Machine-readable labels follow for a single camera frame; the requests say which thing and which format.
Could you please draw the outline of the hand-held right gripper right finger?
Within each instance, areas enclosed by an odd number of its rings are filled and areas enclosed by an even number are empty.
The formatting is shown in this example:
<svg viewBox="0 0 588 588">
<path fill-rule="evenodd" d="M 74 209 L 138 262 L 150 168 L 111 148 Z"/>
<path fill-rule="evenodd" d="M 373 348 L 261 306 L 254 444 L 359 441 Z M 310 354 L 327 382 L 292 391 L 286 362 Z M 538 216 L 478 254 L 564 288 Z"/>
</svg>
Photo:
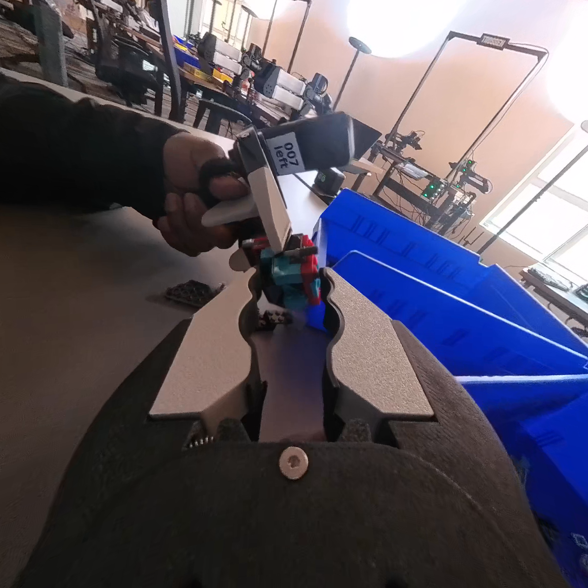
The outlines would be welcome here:
<svg viewBox="0 0 588 588">
<path fill-rule="evenodd" d="M 331 268 L 321 269 L 326 369 L 334 414 L 347 422 L 427 422 L 434 410 L 392 320 Z"/>
</svg>

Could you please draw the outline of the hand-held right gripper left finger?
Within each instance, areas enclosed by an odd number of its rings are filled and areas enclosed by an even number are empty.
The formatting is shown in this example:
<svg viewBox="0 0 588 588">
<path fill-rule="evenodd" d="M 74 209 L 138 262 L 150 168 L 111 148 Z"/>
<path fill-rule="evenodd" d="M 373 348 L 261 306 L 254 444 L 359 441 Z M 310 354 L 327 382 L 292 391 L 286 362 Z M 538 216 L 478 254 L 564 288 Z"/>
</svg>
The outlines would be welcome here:
<svg viewBox="0 0 588 588">
<path fill-rule="evenodd" d="M 259 276 L 239 273 L 198 310 L 149 411 L 153 419 L 199 419 L 216 431 L 241 420 L 263 396 L 252 334 L 258 324 Z"/>
</svg>

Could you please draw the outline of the red and teal brick assembly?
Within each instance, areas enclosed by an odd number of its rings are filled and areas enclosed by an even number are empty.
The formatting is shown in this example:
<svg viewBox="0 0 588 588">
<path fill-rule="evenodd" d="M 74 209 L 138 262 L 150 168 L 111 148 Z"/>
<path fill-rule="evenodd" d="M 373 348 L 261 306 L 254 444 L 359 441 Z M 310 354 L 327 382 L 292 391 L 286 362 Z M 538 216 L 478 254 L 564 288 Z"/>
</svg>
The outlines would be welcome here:
<svg viewBox="0 0 588 588">
<path fill-rule="evenodd" d="M 283 252 L 276 253 L 266 237 L 244 240 L 247 261 L 257 267 L 267 301 L 290 311 L 304 311 L 321 303 L 318 248 L 303 233 L 290 235 Z"/>
</svg>

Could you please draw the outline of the white robot base unit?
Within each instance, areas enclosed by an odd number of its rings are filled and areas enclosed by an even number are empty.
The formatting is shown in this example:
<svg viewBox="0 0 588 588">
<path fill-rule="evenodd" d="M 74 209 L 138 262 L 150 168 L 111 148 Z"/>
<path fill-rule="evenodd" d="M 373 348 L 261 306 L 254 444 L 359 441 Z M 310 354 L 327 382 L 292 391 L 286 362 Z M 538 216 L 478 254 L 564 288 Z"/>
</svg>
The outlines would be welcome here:
<svg viewBox="0 0 588 588">
<path fill-rule="evenodd" d="M 232 75 L 239 75 L 242 72 L 241 51 L 210 32 L 203 35 L 197 51 L 200 64 L 206 64 L 210 71 L 224 69 Z"/>
<path fill-rule="evenodd" d="M 264 63 L 261 70 L 255 73 L 253 80 L 254 90 L 261 96 L 277 101 L 294 111 L 303 108 L 306 83 L 275 63 Z"/>
</svg>

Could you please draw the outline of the person's left forearm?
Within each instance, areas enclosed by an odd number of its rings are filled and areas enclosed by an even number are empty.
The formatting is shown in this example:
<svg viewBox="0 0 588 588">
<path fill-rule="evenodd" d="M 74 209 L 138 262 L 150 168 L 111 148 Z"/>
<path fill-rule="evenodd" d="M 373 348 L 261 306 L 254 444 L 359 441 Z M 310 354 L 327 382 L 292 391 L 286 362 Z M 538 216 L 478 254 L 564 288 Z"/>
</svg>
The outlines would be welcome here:
<svg viewBox="0 0 588 588">
<path fill-rule="evenodd" d="M 180 130 L 1 75 L 1 204 L 164 216 L 164 146 Z"/>
</svg>

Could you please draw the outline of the small side desk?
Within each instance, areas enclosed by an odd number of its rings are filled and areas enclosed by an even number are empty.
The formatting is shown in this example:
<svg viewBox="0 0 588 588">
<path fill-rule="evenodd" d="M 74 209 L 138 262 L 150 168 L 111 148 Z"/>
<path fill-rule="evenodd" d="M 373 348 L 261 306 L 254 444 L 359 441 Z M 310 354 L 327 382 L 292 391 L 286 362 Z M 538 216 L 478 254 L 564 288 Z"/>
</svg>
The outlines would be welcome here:
<svg viewBox="0 0 588 588">
<path fill-rule="evenodd" d="M 542 264 L 535 264 L 533 266 L 542 266 L 547 268 L 551 273 L 562 276 Z M 565 325 L 580 337 L 587 337 L 587 284 L 577 285 L 562 276 L 573 283 L 573 287 L 569 292 L 563 292 L 541 283 L 529 275 L 526 268 L 520 270 L 519 276 L 521 285 L 525 289 L 531 289 L 533 294 L 543 299 L 551 313 L 555 314 L 558 311 L 564 316 L 563 322 Z"/>
</svg>

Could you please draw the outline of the person's left hand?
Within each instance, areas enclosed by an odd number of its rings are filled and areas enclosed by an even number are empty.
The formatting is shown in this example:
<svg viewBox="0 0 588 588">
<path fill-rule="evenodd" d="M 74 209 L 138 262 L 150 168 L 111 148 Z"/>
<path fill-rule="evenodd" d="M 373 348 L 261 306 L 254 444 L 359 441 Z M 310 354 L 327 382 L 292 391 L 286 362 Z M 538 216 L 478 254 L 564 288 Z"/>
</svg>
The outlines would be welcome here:
<svg viewBox="0 0 588 588">
<path fill-rule="evenodd" d="M 164 145 L 165 215 L 158 218 L 156 227 L 166 243 L 183 254 L 198 256 L 216 247 L 228 249 L 238 239 L 235 225 L 202 225 L 208 207 L 199 197 L 201 169 L 209 161 L 226 159 L 220 146 L 186 132 L 172 136 Z"/>
</svg>

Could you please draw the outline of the black laptop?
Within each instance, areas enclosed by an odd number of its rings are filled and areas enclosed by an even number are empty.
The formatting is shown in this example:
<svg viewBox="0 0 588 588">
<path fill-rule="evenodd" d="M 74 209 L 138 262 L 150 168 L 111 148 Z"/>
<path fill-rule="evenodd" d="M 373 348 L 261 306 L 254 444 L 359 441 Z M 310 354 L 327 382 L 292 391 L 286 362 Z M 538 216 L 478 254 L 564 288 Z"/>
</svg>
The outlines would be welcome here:
<svg viewBox="0 0 588 588">
<path fill-rule="evenodd" d="M 349 145 L 353 147 L 350 162 L 361 159 L 382 136 L 381 131 L 375 129 L 354 117 L 349 117 Z"/>
</svg>

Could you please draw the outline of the small black device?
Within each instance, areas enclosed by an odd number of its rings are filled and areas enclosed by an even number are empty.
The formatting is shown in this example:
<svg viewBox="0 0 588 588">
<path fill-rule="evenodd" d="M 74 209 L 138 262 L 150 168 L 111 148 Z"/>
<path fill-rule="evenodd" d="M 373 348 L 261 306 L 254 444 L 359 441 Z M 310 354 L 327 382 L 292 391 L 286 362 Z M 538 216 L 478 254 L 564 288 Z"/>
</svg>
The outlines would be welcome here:
<svg viewBox="0 0 588 588">
<path fill-rule="evenodd" d="M 341 191 L 346 175 L 338 168 L 318 171 L 313 182 L 316 195 L 325 202 L 332 201 Z"/>
</svg>

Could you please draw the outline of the black studded plate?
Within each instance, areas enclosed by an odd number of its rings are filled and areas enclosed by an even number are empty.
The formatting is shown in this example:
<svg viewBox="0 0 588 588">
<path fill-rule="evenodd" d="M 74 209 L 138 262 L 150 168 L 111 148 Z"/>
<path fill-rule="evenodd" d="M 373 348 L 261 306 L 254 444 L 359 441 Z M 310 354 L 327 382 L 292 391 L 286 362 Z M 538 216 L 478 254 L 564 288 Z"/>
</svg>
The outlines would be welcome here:
<svg viewBox="0 0 588 588">
<path fill-rule="evenodd" d="M 225 283 L 210 286 L 199 281 L 189 280 L 167 288 L 164 296 L 166 300 L 171 302 L 200 309 L 223 292 L 225 287 Z"/>
</svg>

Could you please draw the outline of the black brick assembly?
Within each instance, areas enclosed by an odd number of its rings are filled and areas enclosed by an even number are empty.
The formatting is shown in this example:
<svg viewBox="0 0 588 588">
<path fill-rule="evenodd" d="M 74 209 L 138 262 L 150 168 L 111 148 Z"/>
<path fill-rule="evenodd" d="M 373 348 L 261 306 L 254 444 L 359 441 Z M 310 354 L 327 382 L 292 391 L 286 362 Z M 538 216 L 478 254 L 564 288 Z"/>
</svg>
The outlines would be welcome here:
<svg viewBox="0 0 588 588">
<path fill-rule="evenodd" d="M 293 323 L 293 316 L 288 311 L 268 310 L 258 315 L 257 332 L 273 332 L 278 326 L 287 326 Z"/>
</svg>

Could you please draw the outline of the robot station table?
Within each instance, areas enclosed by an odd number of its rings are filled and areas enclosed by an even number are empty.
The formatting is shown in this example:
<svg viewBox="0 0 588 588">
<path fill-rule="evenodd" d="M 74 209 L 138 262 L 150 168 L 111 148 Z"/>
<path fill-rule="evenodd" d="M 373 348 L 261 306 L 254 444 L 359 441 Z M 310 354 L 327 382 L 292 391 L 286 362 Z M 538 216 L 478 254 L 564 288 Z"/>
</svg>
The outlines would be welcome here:
<svg viewBox="0 0 588 588">
<path fill-rule="evenodd" d="M 472 220 L 475 200 L 488 195 L 493 185 L 477 171 L 477 162 L 472 158 L 459 166 L 459 161 L 450 162 L 447 175 L 436 175 L 419 165 L 414 152 L 422 149 L 422 135 L 423 132 L 415 131 L 398 134 L 400 155 L 407 162 L 398 165 L 380 196 L 371 197 L 438 235 L 456 238 Z M 379 139 L 370 156 L 379 156 L 390 166 L 392 161 L 379 154 L 383 143 Z"/>
</svg>

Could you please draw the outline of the black office chair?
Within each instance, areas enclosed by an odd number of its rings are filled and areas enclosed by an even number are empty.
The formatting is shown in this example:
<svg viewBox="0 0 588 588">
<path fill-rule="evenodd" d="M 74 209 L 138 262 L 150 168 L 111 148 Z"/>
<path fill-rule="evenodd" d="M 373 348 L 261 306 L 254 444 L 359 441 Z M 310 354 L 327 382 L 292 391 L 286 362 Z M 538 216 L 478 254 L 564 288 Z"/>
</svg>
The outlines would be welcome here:
<svg viewBox="0 0 588 588">
<path fill-rule="evenodd" d="M 183 123 L 185 117 L 185 98 L 186 88 L 182 86 L 180 69 L 178 68 L 175 49 L 174 49 L 174 38 L 171 32 L 171 25 L 168 14 L 167 1 L 152 1 L 153 14 L 158 21 L 160 42 L 164 54 L 166 73 L 169 78 L 171 86 L 171 111 L 169 119 L 173 122 Z M 213 102 L 214 107 L 221 109 L 228 117 L 232 117 L 232 122 L 240 122 L 241 124 L 251 124 L 249 118 L 242 114 L 235 108 L 238 102 L 236 99 L 232 99 L 226 96 L 223 92 L 219 91 L 219 88 L 215 85 L 212 86 L 212 92 L 220 93 L 220 102 Z"/>
</svg>

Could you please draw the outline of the computer keyboard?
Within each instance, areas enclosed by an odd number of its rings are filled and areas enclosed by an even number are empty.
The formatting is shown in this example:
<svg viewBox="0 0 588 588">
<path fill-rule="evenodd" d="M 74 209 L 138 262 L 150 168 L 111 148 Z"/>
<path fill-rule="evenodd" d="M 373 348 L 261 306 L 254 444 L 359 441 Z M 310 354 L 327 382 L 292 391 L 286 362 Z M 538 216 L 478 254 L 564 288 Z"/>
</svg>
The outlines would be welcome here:
<svg viewBox="0 0 588 588">
<path fill-rule="evenodd" d="M 573 287 L 573 283 L 569 282 L 562 276 L 551 273 L 547 268 L 542 266 L 531 266 L 526 268 L 526 271 L 529 275 L 533 276 L 541 283 L 551 288 L 555 288 L 563 292 L 569 292 Z"/>
</svg>

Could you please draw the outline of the black metal frame rig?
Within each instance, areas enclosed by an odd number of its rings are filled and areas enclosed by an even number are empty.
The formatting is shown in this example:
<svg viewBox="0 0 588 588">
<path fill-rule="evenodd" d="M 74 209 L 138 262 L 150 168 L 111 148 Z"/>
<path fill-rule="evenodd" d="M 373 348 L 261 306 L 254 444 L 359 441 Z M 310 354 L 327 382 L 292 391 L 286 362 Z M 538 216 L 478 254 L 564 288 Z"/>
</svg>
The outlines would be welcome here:
<svg viewBox="0 0 588 588">
<path fill-rule="evenodd" d="M 424 83 L 430 76 L 433 68 L 437 64 L 437 61 L 441 57 L 443 51 L 446 48 L 446 45 L 454 39 L 465 40 L 467 42 L 475 43 L 476 45 L 484 48 L 494 49 L 498 51 L 507 51 L 507 52 L 514 52 L 518 54 L 524 54 L 529 56 L 534 56 L 536 58 L 536 64 L 533 66 L 531 70 L 527 73 L 527 75 L 523 78 L 521 83 L 515 88 L 515 90 L 511 93 L 508 97 L 507 101 L 501 106 L 501 108 L 496 112 L 494 117 L 488 122 L 488 124 L 482 129 L 480 134 L 475 138 L 474 142 L 468 147 L 466 152 L 461 157 L 460 161 L 456 164 L 459 166 L 466 162 L 466 159 L 474 154 L 476 148 L 478 148 L 481 143 L 486 139 L 486 137 L 496 128 L 498 123 L 502 120 L 504 115 L 509 111 L 511 106 L 517 101 L 519 96 L 523 93 L 523 91 L 528 87 L 528 85 L 533 81 L 533 79 L 538 75 L 540 70 L 544 67 L 545 63 L 548 60 L 549 51 L 545 48 L 540 47 L 531 47 L 531 46 L 523 46 L 516 43 L 512 43 L 509 38 L 505 38 L 498 35 L 492 35 L 489 33 L 483 33 L 481 36 L 474 36 L 469 35 L 466 33 L 460 33 L 456 31 L 449 31 L 440 46 L 439 50 L 437 51 L 436 55 L 432 59 L 431 63 L 429 64 L 428 68 L 425 70 L 423 76 L 421 77 L 418 85 L 416 86 L 414 92 L 410 96 L 406 106 L 401 111 L 396 123 L 394 124 L 391 131 L 385 136 L 385 140 L 383 146 L 379 149 L 379 154 L 385 158 L 388 158 L 392 163 L 390 164 L 387 171 L 382 176 L 381 181 L 379 182 L 376 189 L 373 191 L 372 196 L 378 197 L 380 196 L 381 192 L 386 187 L 386 183 L 389 179 L 391 179 L 392 174 L 395 170 L 398 169 L 399 164 L 405 164 L 407 159 L 401 158 L 400 150 L 398 148 L 398 131 L 401 122 L 403 121 L 404 117 L 408 113 L 408 110 L 412 106 L 413 102 L 415 101 L 418 93 L 421 91 Z"/>
</svg>

